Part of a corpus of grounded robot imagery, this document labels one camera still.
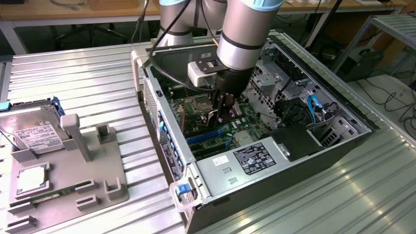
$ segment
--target green circuit board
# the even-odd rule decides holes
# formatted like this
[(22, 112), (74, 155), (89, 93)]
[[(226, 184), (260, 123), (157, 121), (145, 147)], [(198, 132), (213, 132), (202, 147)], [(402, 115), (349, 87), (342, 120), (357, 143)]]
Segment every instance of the green circuit board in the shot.
[(238, 118), (224, 124), (218, 123), (214, 127), (204, 125), (201, 123), (201, 116), (206, 115), (212, 109), (210, 104), (209, 106), (205, 106), (205, 104), (200, 105), (196, 102), (197, 99), (206, 101), (208, 97), (206, 95), (196, 95), (188, 98), (172, 99), (169, 103), (186, 140), (204, 137), (209, 134), (217, 135), (216, 137), (188, 144), (197, 160), (260, 140), (261, 135), (269, 131), (256, 116), (249, 103), (238, 104), (242, 112)]

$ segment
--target aluminum workbench surface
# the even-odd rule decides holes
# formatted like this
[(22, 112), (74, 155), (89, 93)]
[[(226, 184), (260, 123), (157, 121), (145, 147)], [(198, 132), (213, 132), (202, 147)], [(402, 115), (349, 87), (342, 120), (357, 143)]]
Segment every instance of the aluminum workbench surface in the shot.
[[(285, 34), (278, 39), (380, 126), (332, 168), (205, 228), (200, 233), (416, 233), (416, 145)], [(6, 99), (56, 95), (77, 113), (82, 132), (109, 123), (117, 140), (129, 200), (38, 233), (184, 233), (168, 194), (142, 113), (134, 99), (130, 51), (137, 44), (14, 56), (6, 64)], [(0, 148), (0, 226), (5, 225), (9, 146)]]

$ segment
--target motherboard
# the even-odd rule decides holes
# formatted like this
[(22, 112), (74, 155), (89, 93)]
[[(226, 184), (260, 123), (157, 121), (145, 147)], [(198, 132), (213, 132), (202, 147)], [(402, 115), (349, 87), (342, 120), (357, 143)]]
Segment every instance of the motherboard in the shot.
[(208, 94), (170, 99), (169, 105), (197, 160), (260, 140), (269, 131), (249, 103), (236, 102), (230, 119), (217, 124), (208, 119), (214, 113)]

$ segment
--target white label sticker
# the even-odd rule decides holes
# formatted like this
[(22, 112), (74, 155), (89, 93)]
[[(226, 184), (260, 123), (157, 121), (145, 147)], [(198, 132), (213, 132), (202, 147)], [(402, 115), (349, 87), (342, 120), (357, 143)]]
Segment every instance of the white label sticker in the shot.
[(62, 144), (50, 124), (17, 130), (14, 135), (30, 150), (41, 150)]
[(228, 162), (228, 158), (225, 155), (222, 155), (222, 156), (214, 158), (212, 161), (213, 161), (214, 166), (218, 166), (218, 165), (224, 164), (225, 162)]

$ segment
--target hard drive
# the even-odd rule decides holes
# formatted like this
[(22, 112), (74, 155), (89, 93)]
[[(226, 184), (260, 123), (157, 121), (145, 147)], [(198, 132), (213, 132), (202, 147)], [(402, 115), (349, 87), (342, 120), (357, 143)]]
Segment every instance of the hard drive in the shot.
[(13, 151), (30, 149), (42, 154), (64, 148), (69, 135), (58, 125), (61, 114), (58, 102), (49, 99), (16, 103), (0, 112), (1, 137), (13, 145)]

